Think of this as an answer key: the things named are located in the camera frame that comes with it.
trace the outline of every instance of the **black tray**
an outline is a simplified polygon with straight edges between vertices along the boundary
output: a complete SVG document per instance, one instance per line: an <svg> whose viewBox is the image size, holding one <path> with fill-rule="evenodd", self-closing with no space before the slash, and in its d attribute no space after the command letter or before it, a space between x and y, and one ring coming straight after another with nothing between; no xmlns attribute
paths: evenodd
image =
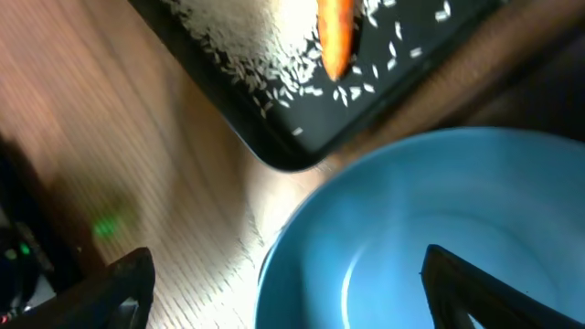
<svg viewBox="0 0 585 329"><path fill-rule="evenodd" d="M356 33L355 65L362 69L362 76L350 69L333 83L319 67L307 85L322 89L322 96L296 97L288 109L275 105L264 119L245 86L230 83L231 77L218 69L214 58L191 37L168 4L160 0L129 1L217 106L239 138L267 165L285 171L317 164L342 142L366 128L378 114L391 109L503 3L501 0L449 0L452 15L440 23L435 20L435 13L443 9L442 0L397 0L390 8L380 5L375 14L378 28L372 27L367 19L358 22L361 28ZM396 21L401 23L403 40L395 33ZM398 65L387 71L390 41L397 50ZM414 48L421 48L422 55L411 58L410 51ZM374 78L372 64L377 65L379 80ZM365 92L363 82L372 85L376 92ZM279 81L269 81L268 90L281 86ZM346 107L340 98L333 99L337 86L342 86L348 94L350 86L362 86L362 94ZM255 96L261 102L268 100L264 91ZM293 136L297 127L303 133Z"/></svg>

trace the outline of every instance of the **wood grain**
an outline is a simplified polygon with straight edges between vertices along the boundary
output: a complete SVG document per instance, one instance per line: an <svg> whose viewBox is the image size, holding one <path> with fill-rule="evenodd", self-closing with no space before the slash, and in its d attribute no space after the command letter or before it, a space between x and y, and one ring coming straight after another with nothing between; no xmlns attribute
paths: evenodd
<svg viewBox="0 0 585 329"><path fill-rule="evenodd" d="M287 175L250 155L125 1L0 0L0 132L78 224L115 218L112 235L72 245L94 243L108 262L151 250L152 327L250 327L261 260L309 193L453 113L583 12L581 1L516 1L396 115Z"/></svg>

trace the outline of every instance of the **blue bowl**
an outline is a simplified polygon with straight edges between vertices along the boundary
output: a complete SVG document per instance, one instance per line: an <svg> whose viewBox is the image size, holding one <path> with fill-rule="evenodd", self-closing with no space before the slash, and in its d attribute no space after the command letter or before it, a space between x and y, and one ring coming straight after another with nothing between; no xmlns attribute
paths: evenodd
<svg viewBox="0 0 585 329"><path fill-rule="evenodd" d="M465 128L364 157L292 216L261 272L256 328L432 328L429 244L585 322L585 147Z"/></svg>

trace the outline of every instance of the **carrot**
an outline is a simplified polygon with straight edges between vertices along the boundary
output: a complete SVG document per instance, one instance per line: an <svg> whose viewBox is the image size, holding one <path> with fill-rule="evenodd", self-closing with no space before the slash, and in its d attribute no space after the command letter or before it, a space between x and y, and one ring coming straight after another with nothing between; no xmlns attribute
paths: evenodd
<svg viewBox="0 0 585 329"><path fill-rule="evenodd" d="M339 79L351 57L354 0L318 0L318 27L323 66L329 78Z"/></svg>

